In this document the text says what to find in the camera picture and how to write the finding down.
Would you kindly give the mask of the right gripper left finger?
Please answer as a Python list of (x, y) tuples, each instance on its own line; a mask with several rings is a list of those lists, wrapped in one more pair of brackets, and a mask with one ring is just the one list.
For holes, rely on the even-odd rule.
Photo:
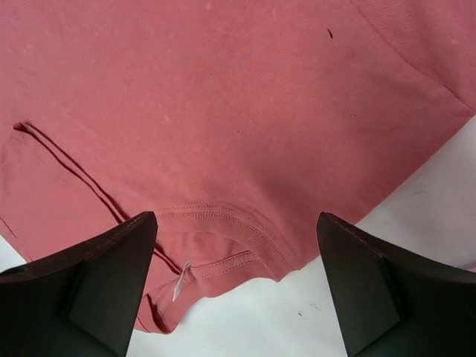
[(125, 356), (155, 246), (143, 212), (1, 273), (2, 356)]

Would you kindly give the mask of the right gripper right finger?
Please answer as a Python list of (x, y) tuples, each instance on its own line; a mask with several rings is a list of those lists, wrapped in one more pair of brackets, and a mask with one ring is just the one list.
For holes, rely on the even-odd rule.
[(475, 273), (321, 213), (318, 244), (348, 356), (474, 356)]

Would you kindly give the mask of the salmon pink t-shirt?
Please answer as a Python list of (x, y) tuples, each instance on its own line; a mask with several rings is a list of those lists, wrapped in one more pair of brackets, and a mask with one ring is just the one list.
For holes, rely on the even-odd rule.
[(158, 220), (135, 322), (319, 254), (475, 114), (473, 1), (3, 1), (1, 235)]

